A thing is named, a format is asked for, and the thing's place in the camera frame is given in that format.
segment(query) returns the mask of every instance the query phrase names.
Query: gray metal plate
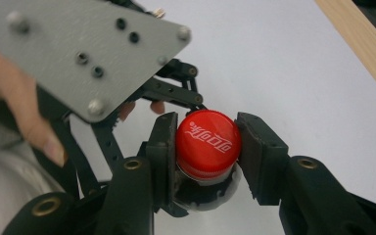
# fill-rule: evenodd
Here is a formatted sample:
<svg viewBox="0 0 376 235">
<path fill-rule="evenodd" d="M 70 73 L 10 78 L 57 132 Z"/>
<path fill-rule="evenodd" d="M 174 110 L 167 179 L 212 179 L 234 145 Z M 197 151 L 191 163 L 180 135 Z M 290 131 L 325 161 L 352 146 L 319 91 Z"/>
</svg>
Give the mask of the gray metal plate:
<svg viewBox="0 0 376 235">
<path fill-rule="evenodd" d="M 8 15 L 18 12 L 29 32 L 10 27 Z M 116 27 L 117 18 L 126 29 Z M 105 118 L 162 65 L 189 42 L 178 38 L 180 24 L 169 23 L 98 0 L 0 0 L 0 52 L 37 79 L 40 86 L 81 118 Z M 129 41 L 137 32 L 137 43 Z M 78 52 L 89 56 L 86 65 L 75 61 Z M 95 78 L 93 67 L 104 75 Z M 99 115 L 88 106 L 97 99 Z"/>
</svg>

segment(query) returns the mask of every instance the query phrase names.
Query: hand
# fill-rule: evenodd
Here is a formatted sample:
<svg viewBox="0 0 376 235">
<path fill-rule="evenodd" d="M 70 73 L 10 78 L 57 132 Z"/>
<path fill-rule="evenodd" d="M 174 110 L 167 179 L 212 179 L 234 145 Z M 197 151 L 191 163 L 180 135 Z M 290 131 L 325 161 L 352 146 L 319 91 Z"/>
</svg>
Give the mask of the hand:
<svg viewBox="0 0 376 235">
<path fill-rule="evenodd" d="M 65 150 L 49 122 L 38 111 L 35 80 L 1 55 L 0 99 L 6 101 L 23 138 L 56 165 L 63 166 L 67 160 Z M 125 120 L 134 107 L 134 102 L 124 105 L 119 118 Z M 151 109 L 162 114 L 164 102 L 153 102 Z"/>
</svg>

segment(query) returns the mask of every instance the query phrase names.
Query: wooden strip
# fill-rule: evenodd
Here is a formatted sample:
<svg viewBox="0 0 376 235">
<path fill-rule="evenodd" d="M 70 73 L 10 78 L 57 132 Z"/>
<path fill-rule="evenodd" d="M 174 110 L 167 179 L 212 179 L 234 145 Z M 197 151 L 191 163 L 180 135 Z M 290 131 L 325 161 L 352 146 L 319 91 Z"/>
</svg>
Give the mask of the wooden strip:
<svg viewBox="0 0 376 235">
<path fill-rule="evenodd" d="M 376 79 L 376 28 L 351 0 L 315 0 Z"/>
</svg>

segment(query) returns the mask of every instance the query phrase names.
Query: red bottle cap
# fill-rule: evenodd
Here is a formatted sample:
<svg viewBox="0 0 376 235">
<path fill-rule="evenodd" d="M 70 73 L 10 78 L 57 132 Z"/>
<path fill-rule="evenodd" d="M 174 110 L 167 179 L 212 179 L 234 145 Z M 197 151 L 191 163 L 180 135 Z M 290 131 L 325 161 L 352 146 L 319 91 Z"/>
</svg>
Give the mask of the red bottle cap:
<svg viewBox="0 0 376 235">
<path fill-rule="evenodd" d="M 176 132 L 176 160 L 192 178 L 211 180 L 236 162 L 241 150 L 237 125 L 226 115 L 201 110 L 181 122 Z"/>
</svg>

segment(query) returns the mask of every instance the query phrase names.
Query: bottle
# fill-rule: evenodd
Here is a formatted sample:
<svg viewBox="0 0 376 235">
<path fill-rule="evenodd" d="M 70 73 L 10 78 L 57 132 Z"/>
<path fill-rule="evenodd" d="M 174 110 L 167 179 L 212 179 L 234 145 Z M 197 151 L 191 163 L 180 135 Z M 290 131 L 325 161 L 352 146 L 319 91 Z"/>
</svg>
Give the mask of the bottle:
<svg viewBox="0 0 376 235">
<path fill-rule="evenodd" d="M 176 131 L 175 194 L 185 210 L 208 211 L 227 202 L 237 190 L 242 171 L 237 125 L 226 115 L 200 110 Z"/>
</svg>

